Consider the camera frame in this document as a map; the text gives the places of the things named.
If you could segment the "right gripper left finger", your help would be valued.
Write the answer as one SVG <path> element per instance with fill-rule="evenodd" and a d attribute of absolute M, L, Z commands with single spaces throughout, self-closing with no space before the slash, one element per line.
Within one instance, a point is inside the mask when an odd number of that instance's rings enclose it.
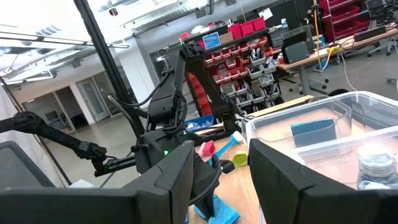
<path fill-rule="evenodd" d="M 0 224 L 184 224 L 193 155 L 185 141 L 120 189 L 0 191 Z"/>

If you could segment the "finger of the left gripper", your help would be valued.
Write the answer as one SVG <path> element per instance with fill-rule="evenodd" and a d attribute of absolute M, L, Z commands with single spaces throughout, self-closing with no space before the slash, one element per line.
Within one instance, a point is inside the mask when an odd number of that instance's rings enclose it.
<path fill-rule="evenodd" d="M 217 167 L 204 162 L 199 155 L 194 155 L 190 205 L 196 206 L 205 218 L 215 216 L 213 193 L 219 184 L 219 176 Z"/>

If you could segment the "blue sponge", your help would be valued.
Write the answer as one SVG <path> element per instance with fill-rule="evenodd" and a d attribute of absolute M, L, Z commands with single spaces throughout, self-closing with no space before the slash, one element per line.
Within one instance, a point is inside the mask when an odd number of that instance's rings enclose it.
<path fill-rule="evenodd" d="M 240 214 L 227 203 L 225 203 L 219 196 L 213 196 L 213 205 L 215 216 L 205 219 L 204 214 L 194 206 L 195 213 L 205 221 L 205 224 L 234 224 L 240 218 Z"/>
<path fill-rule="evenodd" d="M 304 147 L 336 139 L 335 120 L 318 119 L 290 125 L 296 147 Z"/>

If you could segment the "green dish brush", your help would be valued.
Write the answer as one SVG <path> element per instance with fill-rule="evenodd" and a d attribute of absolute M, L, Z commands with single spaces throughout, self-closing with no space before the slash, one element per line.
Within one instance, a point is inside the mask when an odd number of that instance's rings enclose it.
<path fill-rule="evenodd" d="M 236 167 L 243 167 L 248 164 L 248 153 L 246 151 L 237 151 L 233 156 L 233 164 Z"/>

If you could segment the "blue dish brush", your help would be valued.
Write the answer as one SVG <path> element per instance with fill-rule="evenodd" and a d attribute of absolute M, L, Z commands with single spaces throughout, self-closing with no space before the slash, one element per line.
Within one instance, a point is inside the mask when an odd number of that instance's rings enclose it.
<path fill-rule="evenodd" d="M 230 140 L 218 151 L 215 153 L 217 159 L 221 159 L 221 156 L 232 146 L 240 145 L 244 141 L 243 135 L 235 131 L 231 136 Z"/>

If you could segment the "blue dish soap bottle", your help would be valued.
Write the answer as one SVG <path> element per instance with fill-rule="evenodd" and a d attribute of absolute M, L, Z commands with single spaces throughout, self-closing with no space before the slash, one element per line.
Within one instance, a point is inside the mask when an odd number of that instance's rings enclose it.
<path fill-rule="evenodd" d="M 398 190 L 396 153 L 380 144 L 365 144 L 357 149 L 358 190 Z"/>

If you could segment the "glass door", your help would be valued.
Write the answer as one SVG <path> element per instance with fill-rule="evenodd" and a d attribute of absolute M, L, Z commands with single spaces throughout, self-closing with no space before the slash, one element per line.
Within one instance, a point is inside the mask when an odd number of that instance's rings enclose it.
<path fill-rule="evenodd" d="M 87 78 L 77 83 L 90 112 L 96 122 L 102 121 L 109 117 L 108 110 L 103 101 L 98 87 L 94 79 Z"/>

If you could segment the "clear plastic deep bin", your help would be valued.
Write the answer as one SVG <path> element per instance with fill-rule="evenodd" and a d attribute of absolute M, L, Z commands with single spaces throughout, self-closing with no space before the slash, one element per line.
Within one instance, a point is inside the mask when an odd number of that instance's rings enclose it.
<path fill-rule="evenodd" d="M 398 169 L 398 101 L 366 91 L 349 92 L 332 97 L 316 96 L 300 106 L 252 117 L 244 124 L 244 135 L 248 140 L 259 139 L 253 136 L 254 123 L 261 118 L 271 118 L 304 108 L 330 108 L 333 105 L 349 110 L 350 136 L 289 151 L 276 150 L 354 189 L 357 189 L 359 171 L 357 149 L 360 146 L 380 144 L 392 149 L 396 153 Z"/>

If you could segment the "parts shelf rack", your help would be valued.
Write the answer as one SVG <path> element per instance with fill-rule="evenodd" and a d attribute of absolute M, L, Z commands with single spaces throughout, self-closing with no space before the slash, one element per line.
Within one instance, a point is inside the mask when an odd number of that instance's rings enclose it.
<path fill-rule="evenodd" d="M 184 44 L 199 44 L 205 49 L 202 37 L 214 32 L 228 32 L 224 22 L 199 26 L 196 31 L 183 33 Z M 220 92 L 246 113 L 252 113 L 283 103 L 276 77 L 278 51 L 268 28 L 243 36 L 212 49 L 205 49 L 205 67 Z"/>

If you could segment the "red storage bin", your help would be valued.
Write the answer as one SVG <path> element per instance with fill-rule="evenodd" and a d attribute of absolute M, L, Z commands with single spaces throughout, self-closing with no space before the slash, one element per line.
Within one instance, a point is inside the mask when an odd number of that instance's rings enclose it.
<path fill-rule="evenodd" d="M 240 39 L 243 37 L 240 23 L 232 24 L 228 27 L 228 32 L 232 33 L 233 39 Z"/>
<path fill-rule="evenodd" d="M 253 19 L 251 22 L 255 32 L 266 28 L 264 17 L 258 17 L 256 19 Z"/>
<path fill-rule="evenodd" d="M 242 36 L 247 36 L 254 33 L 254 26 L 252 21 L 247 21 L 240 24 Z"/>

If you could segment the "wooden workbench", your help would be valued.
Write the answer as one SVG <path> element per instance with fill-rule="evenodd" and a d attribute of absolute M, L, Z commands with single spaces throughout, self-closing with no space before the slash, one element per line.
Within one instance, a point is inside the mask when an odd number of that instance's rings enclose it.
<path fill-rule="evenodd" d="M 384 26 L 384 28 L 386 29 L 385 33 L 379 34 L 379 35 L 374 35 L 372 37 L 363 39 L 361 41 L 357 41 L 354 39 L 357 36 L 357 34 L 351 35 L 349 37 L 345 37 L 344 39 L 340 39 L 332 44 L 328 44 L 326 46 L 326 49 L 317 50 L 314 54 L 309 55 L 307 58 L 305 58 L 303 60 L 299 60 L 294 63 L 278 64 L 278 66 L 276 66 L 276 69 L 279 72 L 282 70 L 288 71 L 290 69 L 297 68 L 298 74 L 300 77 L 300 82 L 301 82 L 301 90 L 300 91 L 302 92 L 303 95 L 308 94 L 310 90 L 325 94 L 324 91 L 317 90 L 315 88 L 310 87 L 310 81 L 309 81 L 308 74 L 305 71 L 305 65 L 312 63 L 312 62 L 317 62 L 318 59 L 322 59 L 322 58 L 329 56 L 328 48 L 332 47 L 333 45 L 337 45 L 339 47 L 339 49 L 332 51 L 332 53 L 330 55 L 337 55 L 337 54 L 342 54 L 343 52 L 346 52 L 346 51 L 356 49 L 358 47 L 362 47 L 366 44 L 372 44 L 373 42 L 378 41 L 380 39 L 388 38 L 393 35 L 398 35 L 398 27 L 394 23 L 389 24 L 388 26 Z"/>

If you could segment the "black equipment case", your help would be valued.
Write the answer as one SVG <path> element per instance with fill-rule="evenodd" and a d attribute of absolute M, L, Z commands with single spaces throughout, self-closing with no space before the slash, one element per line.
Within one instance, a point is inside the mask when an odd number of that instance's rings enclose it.
<path fill-rule="evenodd" d="M 286 64 L 309 58 L 306 33 L 300 32 L 294 35 L 284 35 L 282 55 Z"/>

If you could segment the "white paper note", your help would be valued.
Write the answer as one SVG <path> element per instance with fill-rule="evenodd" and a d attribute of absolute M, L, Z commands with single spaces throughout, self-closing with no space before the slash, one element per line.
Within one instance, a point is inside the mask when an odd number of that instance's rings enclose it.
<path fill-rule="evenodd" d="M 260 11 L 258 14 L 260 17 L 263 18 L 264 21 L 266 21 L 267 19 L 269 19 L 273 16 L 273 13 L 269 7 Z"/>

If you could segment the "black power strip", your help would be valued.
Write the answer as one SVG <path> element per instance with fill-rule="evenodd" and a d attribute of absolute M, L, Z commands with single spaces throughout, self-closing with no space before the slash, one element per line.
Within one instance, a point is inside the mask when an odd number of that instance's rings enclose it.
<path fill-rule="evenodd" d="M 360 42 L 366 39 L 370 39 L 371 37 L 384 34 L 386 33 L 386 27 L 385 26 L 378 26 L 372 29 L 364 30 L 358 33 L 354 34 L 354 41 L 355 42 Z"/>

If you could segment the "black aluminium table frame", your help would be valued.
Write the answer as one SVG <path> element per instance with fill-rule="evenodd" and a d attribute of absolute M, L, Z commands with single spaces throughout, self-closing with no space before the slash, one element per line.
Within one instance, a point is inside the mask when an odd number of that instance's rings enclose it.
<path fill-rule="evenodd" d="M 116 90 L 117 104 L 127 113 L 127 119 L 136 135 L 137 141 L 149 131 L 161 130 L 167 134 L 179 131 L 191 135 L 196 146 L 210 140 L 225 138 L 238 130 L 235 114 L 236 105 L 229 96 L 217 89 L 214 80 L 205 68 L 205 50 L 199 44 L 180 44 L 167 51 L 169 68 L 163 71 L 163 78 L 146 98 L 149 104 L 147 111 L 140 110 L 138 103 L 128 103 L 126 88 L 122 85 L 122 78 L 116 68 L 113 56 L 109 51 L 98 23 L 90 9 L 87 0 L 73 0 L 85 27 L 93 41 L 93 45 L 103 67 L 105 68 L 111 84 Z M 208 135 L 197 135 L 186 131 L 185 118 L 187 115 L 187 102 L 182 94 L 183 78 L 187 73 L 196 76 L 211 98 L 213 114 L 223 122 L 222 131 L 212 131 Z M 53 142 L 70 148 L 79 158 L 92 162 L 95 176 L 106 175 L 128 167 L 136 167 L 136 144 L 131 148 L 132 155 L 123 159 L 107 156 L 106 149 L 97 144 L 80 141 L 63 133 L 45 123 L 33 112 L 23 111 L 12 118 L 0 121 L 0 131 L 19 131 L 36 134 Z"/>

